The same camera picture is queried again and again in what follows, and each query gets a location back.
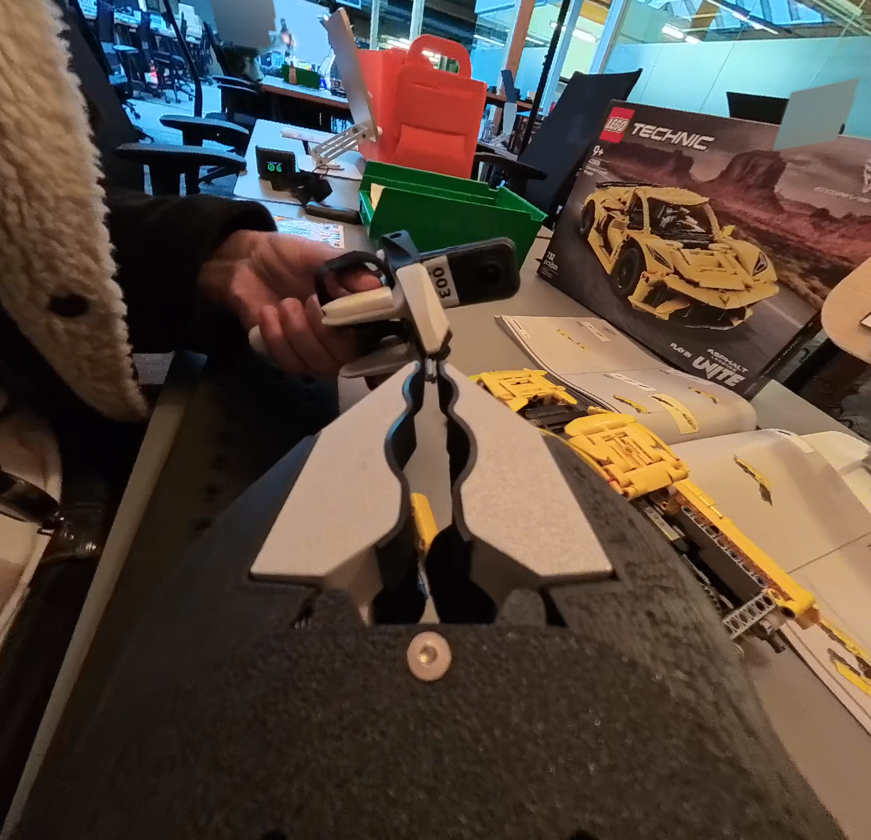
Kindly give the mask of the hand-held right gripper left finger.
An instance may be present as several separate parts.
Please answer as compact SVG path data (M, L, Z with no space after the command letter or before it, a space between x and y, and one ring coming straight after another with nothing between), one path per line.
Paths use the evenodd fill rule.
M252 579L341 591L376 624L414 624L427 598L405 467L424 394L400 368L313 442L250 568Z

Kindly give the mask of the yellow brick piece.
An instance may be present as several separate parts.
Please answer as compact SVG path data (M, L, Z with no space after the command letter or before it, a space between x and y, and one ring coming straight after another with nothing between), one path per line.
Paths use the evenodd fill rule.
M421 558L425 558L439 533L439 527L425 494L412 492L409 504L416 550Z

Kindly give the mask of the person's left hand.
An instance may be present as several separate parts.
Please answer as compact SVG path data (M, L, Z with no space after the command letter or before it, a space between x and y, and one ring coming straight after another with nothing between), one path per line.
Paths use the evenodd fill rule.
M323 325L315 283L318 270L340 255L299 236L239 231L202 266L198 288L245 332L258 329L265 352L285 374L336 377L357 358L357 343L350 329Z

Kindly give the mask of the instruction booklet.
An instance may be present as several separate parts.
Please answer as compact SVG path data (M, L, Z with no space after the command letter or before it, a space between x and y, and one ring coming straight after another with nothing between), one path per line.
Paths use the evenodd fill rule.
M870 727L870 514L822 455L772 428L732 390L669 368L600 319L498 315L551 381L584 406L636 417L690 480L817 600L822 622L780 629L866 731Z

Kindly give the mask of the grey desk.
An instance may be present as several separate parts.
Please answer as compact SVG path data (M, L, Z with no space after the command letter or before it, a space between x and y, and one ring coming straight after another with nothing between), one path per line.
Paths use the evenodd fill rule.
M294 149L299 141L282 136L285 125L269 119L257 121L245 159L246 171L234 188L236 198L264 202L274 214L305 216L300 206L263 186L257 174L256 147ZM351 207L358 183L333 181L329 201ZM525 352L497 325L495 314L567 314L587 319L588 310L536 276L546 241L537 237L521 270L518 294L508 301L453 309L452 364L467 374L483 369L531 365ZM770 381L753 399L758 424L790 430L799 435L837 433L864 443L854 432L811 406L781 384ZM869 735L816 677L798 654L775 654L756 639L746 642L743 664L775 731L812 789L830 809L848 838L870 839Z

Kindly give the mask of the dark toy car box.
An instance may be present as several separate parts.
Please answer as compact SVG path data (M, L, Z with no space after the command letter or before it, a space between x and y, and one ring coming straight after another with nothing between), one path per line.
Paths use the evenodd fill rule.
M538 269L686 374L749 398L869 259L869 140L612 102Z

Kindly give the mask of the green storage bin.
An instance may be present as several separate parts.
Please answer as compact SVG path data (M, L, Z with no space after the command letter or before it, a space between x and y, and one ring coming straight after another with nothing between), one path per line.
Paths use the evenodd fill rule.
M359 212L369 240L405 231L421 253L477 241L513 241L517 267L545 213L506 187L369 160L359 189Z

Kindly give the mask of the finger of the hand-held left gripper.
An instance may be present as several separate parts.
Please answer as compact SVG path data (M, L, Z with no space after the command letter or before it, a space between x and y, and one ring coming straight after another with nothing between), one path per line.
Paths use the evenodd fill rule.
M450 323L429 273L421 264L411 264L398 268L395 279L395 307L398 316L410 323L419 352L433 360L444 358Z
M343 365L339 377L345 379L367 379L391 377L407 364L419 361L414 345L400 338L385 338L365 355Z

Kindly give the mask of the black office chair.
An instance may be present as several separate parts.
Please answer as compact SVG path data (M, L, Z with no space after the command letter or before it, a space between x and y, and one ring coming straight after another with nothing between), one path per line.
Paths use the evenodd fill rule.
M576 73L517 157L480 143L475 163L490 166L512 192L545 213L545 226L553 227L607 112L613 103L626 101L642 72Z
M243 126L221 118L207 118L203 112L203 87L196 64L180 25L171 12L169 0L163 0L166 19L171 24L181 55L193 81L193 115L162 115L165 127L177 131L182 143L159 144L148 141L127 142L116 146L114 156L148 171L152 195L194 195L202 185L245 172L245 153L251 133Z

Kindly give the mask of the small black display device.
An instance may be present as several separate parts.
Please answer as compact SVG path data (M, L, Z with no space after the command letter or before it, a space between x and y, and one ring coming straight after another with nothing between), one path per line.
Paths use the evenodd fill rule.
M298 174L296 155L292 151L256 146L255 159L258 177L271 189L289 192Z

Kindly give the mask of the metal folding stand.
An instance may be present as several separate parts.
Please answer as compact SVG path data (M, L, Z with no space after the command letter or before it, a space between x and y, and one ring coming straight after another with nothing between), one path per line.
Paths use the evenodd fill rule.
M358 150L360 146L375 146L382 135L364 78L361 53L354 42L344 8L333 13L324 26L346 94L352 125L311 148L310 157L316 168L327 168L335 159Z

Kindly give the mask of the black dimpled mat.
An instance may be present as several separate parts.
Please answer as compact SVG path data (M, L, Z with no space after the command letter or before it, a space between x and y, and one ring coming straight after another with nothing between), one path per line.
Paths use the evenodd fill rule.
M66 531L56 532L66 543L38 568L30 605L47 651L22 776L45 758L134 545L146 571L134 585L152 587L247 486L339 412L334 379L284 377L248 347L225 359L179 351L143 362L164 371L147 386L147 428L114 429L124 454L114 472L76 472Z

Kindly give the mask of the clipboard with printed sheet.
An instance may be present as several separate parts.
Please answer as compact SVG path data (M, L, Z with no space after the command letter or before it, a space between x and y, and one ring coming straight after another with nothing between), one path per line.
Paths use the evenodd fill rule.
M839 350L870 364L870 259L831 290L822 306L822 329Z

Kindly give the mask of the yellow brick toy car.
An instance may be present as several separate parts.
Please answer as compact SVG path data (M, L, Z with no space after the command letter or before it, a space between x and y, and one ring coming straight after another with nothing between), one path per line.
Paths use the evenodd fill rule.
M690 480L686 462L636 417L584 406L540 369L470 379L540 430L559 437L654 525L698 582L732 640L776 652L780 629L822 622L817 599L751 541Z

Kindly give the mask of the colourful printed sheet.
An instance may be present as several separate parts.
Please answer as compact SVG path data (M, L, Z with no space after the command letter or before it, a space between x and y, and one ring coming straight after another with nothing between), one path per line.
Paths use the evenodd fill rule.
M288 215L274 215L276 229L282 235L304 238L310 241L327 244L336 249L345 246L344 227L339 223L311 221L305 218L295 218Z

